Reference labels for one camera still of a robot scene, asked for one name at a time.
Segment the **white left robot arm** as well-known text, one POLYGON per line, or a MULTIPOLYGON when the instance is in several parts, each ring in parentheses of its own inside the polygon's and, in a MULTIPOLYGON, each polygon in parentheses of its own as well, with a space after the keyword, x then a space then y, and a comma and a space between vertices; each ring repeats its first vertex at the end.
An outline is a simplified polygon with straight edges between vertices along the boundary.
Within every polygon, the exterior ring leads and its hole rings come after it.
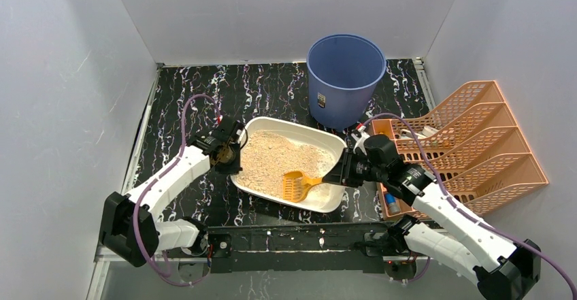
POLYGON ((194 218, 162 222, 165 208, 191 183, 209 171, 235 175, 240 166, 244 125, 220 118, 207 135, 192 137, 183 150, 144 183, 122 195, 113 192, 103 206, 99 243, 134 267, 151 262, 164 250, 188 248, 195 254, 208 249, 207 229, 194 218))

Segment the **white plastic litter box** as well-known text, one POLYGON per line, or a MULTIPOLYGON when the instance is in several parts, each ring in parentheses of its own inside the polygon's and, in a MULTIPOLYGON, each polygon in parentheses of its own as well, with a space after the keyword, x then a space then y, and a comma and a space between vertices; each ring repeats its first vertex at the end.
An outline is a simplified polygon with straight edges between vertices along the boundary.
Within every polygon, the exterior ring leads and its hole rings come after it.
MULTIPOLYGON (((346 147, 345 141, 337 135, 324 132, 319 129, 307 127, 302 124, 265 116, 256 117, 248 121, 246 125, 246 132, 244 133, 243 137, 248 139, 249 135, 257 131, 270 131, 272 133, 277 133, 281 136, 284 136, 294 143, 310 144, 312 146, 319 147, 327 151, 333 157, 335 164, 337 163, 342 150, 346 147)), ((282 205, 288 205, 291 207, 319 213, 328 213, 337 209, 345 191, 343 186, 321 184, 315 186, 303 201, 299 203, 293 203, 283 200, 282 197, 279 199, 276 197, 267 196, 263 193, 259 193, 249 188, 240 186, 236 180, 236 176, 237 175, 231 177, 233 184, 248 194, 282 205)))

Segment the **yellow slotted litter scoop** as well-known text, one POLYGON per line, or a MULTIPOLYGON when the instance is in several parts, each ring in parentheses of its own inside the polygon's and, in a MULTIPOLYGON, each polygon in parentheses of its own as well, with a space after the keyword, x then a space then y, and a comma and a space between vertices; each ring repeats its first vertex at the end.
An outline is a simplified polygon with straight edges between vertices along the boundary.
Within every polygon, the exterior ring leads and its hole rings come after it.
POLYGON ((282 176, 282 199, 299 203, 308 196, 312 188, 322 183, 322 178, 308 177, 302 171, 290 171, 282 176))

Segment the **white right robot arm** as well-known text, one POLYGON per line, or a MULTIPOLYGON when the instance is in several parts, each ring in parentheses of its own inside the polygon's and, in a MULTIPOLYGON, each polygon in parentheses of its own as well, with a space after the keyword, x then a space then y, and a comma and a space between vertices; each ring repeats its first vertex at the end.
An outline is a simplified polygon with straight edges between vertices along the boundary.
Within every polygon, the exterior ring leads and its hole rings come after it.
POLYGON ((477 286, 485 299, 522 299, 540 280, 537 245, 511 241, 441 187, 423 166, 405 162, 385 135, 364 135, 345 148, 322 181, 356 187, 379 182, 393 196, 426 214, 447 231, 442 235, 405 214, 366 246, 384 244, 429 256, 477 286))

